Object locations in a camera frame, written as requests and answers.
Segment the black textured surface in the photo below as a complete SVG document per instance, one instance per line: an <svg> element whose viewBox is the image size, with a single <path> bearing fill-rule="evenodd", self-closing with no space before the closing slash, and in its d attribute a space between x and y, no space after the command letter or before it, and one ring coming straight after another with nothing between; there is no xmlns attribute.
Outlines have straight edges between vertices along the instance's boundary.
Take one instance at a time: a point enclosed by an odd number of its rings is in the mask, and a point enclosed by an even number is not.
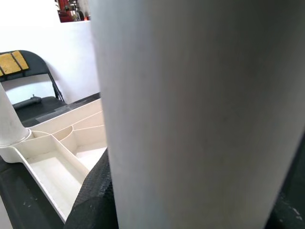
<svg viewBox="0 0 305 229"><path fill-rule="evenodd" d="M23 164L8 164L0 157L0 195L14 229L63 228L62 220Z"/></svg>
<svg viewBox="0 0 305 229"><path fill-rule="evenodd" d="M118 229L108 150L86 177L64 229Z"/></svg>

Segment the black rubber mat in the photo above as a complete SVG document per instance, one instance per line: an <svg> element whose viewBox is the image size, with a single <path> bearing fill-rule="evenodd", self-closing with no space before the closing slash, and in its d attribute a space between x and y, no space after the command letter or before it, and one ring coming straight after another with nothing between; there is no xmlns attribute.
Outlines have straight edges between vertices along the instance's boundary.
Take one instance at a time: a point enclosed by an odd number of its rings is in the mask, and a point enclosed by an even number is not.
<svg viewBox="0 0 305 229"><path fill-rule="evenodd" d="M0 195L14 229L63 228L62 220L23 164L8 164L0 157Z"/></svg>

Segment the white wall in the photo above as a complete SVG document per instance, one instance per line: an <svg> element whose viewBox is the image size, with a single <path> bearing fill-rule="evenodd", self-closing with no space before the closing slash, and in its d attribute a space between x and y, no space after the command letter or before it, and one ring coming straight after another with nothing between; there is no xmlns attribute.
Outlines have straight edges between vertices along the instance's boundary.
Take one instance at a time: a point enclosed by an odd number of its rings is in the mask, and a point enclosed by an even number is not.
<svg viewBox="0 0 305 229"><path fill-rule="evenodd" d="M42 57L67 103L99 92L91 22L60 23L53 0L26 2L0 0L0 52L28 50ZM21 94L10 91L9 98L15 103L28 99L27 95L44 96L44 87L45 83L35 90L22 86Z"/></svg>

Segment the red object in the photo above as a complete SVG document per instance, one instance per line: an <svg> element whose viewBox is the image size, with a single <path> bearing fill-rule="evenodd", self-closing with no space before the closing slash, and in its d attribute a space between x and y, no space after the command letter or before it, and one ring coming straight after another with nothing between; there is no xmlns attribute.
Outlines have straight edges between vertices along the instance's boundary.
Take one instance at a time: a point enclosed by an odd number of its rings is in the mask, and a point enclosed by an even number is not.
<svg viewBox="0 0 305 229"><path fill-rule="evenodd" d="M70 14L68 14L67 12L63 12L63 11L58 11L58 15L59 15L59 19L61 20L61 22L72 22L73 18Z"/></svg>
<svg viewBox="0 0 305 229"><path fill-rule="evenodd" d="M68 0L59 0L59 7L62 11L65 11L67 5L69 5Z"/></svg>

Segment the chair backrest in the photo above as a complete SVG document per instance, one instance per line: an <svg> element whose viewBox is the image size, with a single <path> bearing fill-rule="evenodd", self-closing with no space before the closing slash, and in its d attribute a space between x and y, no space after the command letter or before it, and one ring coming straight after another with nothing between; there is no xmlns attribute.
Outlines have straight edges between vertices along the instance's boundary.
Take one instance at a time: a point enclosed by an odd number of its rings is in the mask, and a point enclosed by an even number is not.
<svg viewBox="0 0 305 229"><path fill-rule="evenodd" d="M12 51L0 52L0 55L6 54L6 53L11 53L11 52ZM27 76L48 74L48 76L52 82L52 85L53 85L55 97L64 102L62 94L61 94L58 86L56 85L56 82L55 82L54 78L52 77L52 74L51 74L46 62L39 55L37 55L33 52L25 51L25 50L19 50L19 52L22 54L22 56L23 56L24 60L26 61L29 68L26 70L21 70L16 73L3 75L0 77L0 82L8 81L8 80L15 80L15 79L27 77Z"/></svg>

